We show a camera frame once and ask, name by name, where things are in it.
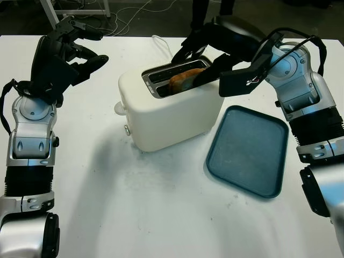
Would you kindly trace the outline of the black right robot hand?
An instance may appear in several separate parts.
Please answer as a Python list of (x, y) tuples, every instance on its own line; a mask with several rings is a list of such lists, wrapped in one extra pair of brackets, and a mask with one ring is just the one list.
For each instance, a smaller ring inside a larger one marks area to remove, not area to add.
[(235, 16), (216, 16), (200, 29), (193, 31), (174, 55), (172, 63), (198, 59), (207, 46), (223, 54), (208, 68), (192, 68), (173, 76), (168, 83), (172, 93), (178, 93), (216, 81), (220, 73), (229, 71), (244, 61), (249, 62), (260, 48), (266, 35), (254, 25)]

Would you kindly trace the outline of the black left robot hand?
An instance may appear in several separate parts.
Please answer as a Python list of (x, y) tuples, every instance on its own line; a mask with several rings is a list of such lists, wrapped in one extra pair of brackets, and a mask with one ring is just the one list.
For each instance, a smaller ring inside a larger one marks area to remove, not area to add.
[(69, 84), (75, 86), (90, 78), (91, 73), (103, 67), (109, 60), (107, 55), (98, 55), (75, 43), (76, 39), (100, 41), (103, 34), (98, 29), (74, 19), (72, 16), (56, 24), (55, 30), (40, 38), (34, 55), (31, 79), (48, 65), (53, 57), (60, 58), (67, 70), (77, 72)]

